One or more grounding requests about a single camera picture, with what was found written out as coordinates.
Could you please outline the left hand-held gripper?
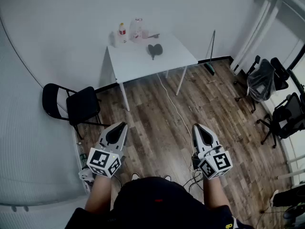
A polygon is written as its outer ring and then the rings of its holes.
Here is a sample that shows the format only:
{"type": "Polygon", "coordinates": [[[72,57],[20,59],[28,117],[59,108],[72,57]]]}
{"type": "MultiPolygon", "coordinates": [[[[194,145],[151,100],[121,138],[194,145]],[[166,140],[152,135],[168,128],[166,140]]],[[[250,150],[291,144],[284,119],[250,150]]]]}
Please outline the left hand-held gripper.
{"type": "Polygon", "coordinates": [[[91,148],[87,159],[87,166],[93,173],[112,177],[120,168],[127,131],[126,122],[115,123],[102,131],[98,141],[102,147],[91,148]]]}

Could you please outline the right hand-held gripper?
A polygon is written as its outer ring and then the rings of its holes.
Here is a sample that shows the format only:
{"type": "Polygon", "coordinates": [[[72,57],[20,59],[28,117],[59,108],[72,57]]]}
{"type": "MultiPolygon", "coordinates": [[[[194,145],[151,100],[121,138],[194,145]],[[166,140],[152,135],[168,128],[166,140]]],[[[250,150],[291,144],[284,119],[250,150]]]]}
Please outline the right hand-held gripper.
{"type": "Polygon", "coordinates": [[[233,167],[229,152],[219,145],[217,135],[210,128],[194,124],[192,137],[197,150],[192,156],[193,168],[199,169],[205,178],[222,176],[233,167]]]}

